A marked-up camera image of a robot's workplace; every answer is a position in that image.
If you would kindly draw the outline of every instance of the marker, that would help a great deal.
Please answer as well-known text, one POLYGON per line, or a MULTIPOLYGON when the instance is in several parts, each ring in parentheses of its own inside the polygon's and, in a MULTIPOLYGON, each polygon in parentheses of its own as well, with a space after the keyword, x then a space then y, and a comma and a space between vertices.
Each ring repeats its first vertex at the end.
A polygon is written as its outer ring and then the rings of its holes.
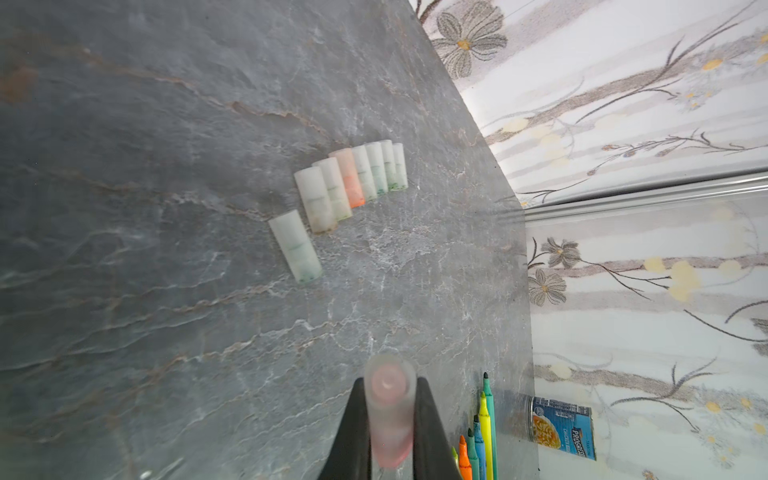
POLYGON ((467 429, 467 457, 472 466, 472 478, 480 480, 480 462, 478 453, 475 451, 475 436, 472 434, 472 429, 467 429))
POLYGON ((488 372, 482 374, 482 391, 485 394, 485 400, 488 402, 488 413, 491 414, 491 447, 493 453, 493 478, 498 478, 498 459, 496 457, 496 411, 493 406, 493 393, 491 393, 491 380, 488 378, 488 372))
POLYGON ((480 428, 480 418, 475 415, 475 451, 478 454, 478 469, 480 471, 480 480, 486 480, 488 476, 485 472, 485 442, 482 441, 482 429, 480 428))
POLYGON ((491 434, 491 416, 488 414, 488 401, 485 392, 480 392, 480 431, 485 440, 485 477, 493 480, 493 439, 491 434))
POLYGON ((472 465, 469 464, 467 455, 467 441, 464 435, 458 437, 458 471, 464 480, 472 480, 472 465))

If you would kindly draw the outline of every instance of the floral wallpaper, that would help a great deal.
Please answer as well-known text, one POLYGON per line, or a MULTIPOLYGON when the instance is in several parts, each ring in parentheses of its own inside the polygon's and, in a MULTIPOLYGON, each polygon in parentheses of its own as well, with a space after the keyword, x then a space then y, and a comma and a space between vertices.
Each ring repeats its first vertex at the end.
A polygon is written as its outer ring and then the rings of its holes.
POLYGON ((768 192, 527 225, 536 394, 594 412, 542 480, 768 472, 768 192))
POLYGON ((525 208, 768 168, 768 0, 410 0, 525 208))

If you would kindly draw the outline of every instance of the gray marble surface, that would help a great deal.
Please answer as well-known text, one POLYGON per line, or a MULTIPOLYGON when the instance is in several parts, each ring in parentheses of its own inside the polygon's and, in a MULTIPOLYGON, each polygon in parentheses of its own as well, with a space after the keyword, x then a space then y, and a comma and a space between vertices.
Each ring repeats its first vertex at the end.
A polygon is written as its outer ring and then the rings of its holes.
POLYGON ((454 441, 488 370, 538 477, 521 211, 405 0, 5 0, 0 42, 0 477, 314 479, 379 352, 454 441), (381 138, 411 187, 296 285, 292 172, 381 138))

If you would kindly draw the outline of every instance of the tin can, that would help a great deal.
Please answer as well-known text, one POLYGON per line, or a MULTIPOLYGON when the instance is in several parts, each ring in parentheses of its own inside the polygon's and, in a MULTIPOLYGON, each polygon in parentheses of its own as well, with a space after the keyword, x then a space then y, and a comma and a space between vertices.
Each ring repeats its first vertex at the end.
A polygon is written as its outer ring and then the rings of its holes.
POLYGON ((527 411, 532 442, 595 460, 591 408, 528 397, 527 411))

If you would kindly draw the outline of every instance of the lime green marker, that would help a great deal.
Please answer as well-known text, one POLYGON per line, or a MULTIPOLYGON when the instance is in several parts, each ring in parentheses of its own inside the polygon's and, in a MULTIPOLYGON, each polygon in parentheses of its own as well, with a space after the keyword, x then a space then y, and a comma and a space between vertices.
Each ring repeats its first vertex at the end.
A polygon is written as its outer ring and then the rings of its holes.
POLYGON ((488 414, 491 415, 491 455, 493 457, 493 478, 498 477, 498 461, 496 460, 496 413, 493 408, 493 394, 491 393, 491 380, 488 378, 488 372, 482 374, 482 391, 485 394, 485 400, 488 403, 488 414))
POLYGON ((467 456, 472 467, 472 480, 480 480, 480 460, 475 451, 475 436, 472 434, 472 429, 467 429, 467 456))

